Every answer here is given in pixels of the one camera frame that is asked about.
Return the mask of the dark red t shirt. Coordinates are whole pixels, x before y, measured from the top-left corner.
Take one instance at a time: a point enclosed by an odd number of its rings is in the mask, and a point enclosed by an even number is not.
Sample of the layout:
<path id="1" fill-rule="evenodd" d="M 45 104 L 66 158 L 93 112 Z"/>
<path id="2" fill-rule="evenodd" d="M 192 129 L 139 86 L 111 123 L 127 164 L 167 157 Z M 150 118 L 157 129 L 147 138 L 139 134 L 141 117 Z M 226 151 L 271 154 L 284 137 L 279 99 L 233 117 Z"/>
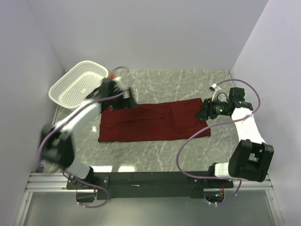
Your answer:
<path id="1" fill-rule="evenodd" d="M 107 109 L 102 113 L 98 142 L 173 141 L 188 139 L 207 127 L 195 117 L 200 98 L 140 104 L 137 108 Z"/>

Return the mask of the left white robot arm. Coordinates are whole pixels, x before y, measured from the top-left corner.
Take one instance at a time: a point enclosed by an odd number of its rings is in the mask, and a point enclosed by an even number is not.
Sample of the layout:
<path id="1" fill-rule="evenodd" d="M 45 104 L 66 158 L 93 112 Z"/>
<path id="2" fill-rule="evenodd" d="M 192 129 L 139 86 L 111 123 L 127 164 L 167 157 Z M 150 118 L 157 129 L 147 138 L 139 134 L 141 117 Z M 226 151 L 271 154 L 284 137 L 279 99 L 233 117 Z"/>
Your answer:
<path id="1" fill-rule="evenodd" d="M 133 82 L 131 78 L 120 76 L 104 78 L 70 115 L 53 126 L 45 125 L 41 131 L 38 162 L 45 160 L 53 163 L 72 175 L 81 188 L 91 188 L 95 184 L 94 170 L 76 158 L 73 139 L 106 109 L 137 107 L 132 93 Z"/>

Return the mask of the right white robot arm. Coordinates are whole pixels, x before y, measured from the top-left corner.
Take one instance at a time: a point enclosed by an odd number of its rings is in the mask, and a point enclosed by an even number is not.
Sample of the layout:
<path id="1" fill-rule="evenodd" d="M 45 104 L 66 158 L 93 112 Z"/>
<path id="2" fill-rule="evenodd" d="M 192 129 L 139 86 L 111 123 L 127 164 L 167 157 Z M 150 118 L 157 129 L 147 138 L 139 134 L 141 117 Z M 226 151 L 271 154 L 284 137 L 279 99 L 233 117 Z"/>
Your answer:
<path id="1" fill-rule="evenodd" d="M 243 88 L 231 88 L 226 101 L 220 101 L 218 96 L 221 88 L 213 85 L 210 89 L 213 96 L 203 101 L 203 106 L 195 117 L 207 121 L 219 115 L 229 116 L 235 121 L 239 144 L 233 152 L 229 162 L 217 163 L 214 172 L 206 177 L 207 184 L 217 188 L 223 178 L 242 178 L 249 181 L 264 181 L 274 148 L 265 143 L 256 126 L 253 116 L 253 106 L 244 99 Z"/>

